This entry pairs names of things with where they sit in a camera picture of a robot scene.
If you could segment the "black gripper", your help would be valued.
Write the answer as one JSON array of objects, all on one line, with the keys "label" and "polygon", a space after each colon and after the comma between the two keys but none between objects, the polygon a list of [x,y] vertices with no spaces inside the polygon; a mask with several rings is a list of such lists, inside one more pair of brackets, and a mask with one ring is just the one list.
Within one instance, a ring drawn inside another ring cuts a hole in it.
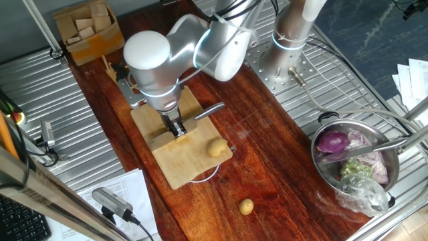
[{"label": "black gripper", "polygon": [[165,127],[173,134],[174,138],[178,138],[187,133],[183,124],[179,107],[175,106],[168,111],[160,111]]}]

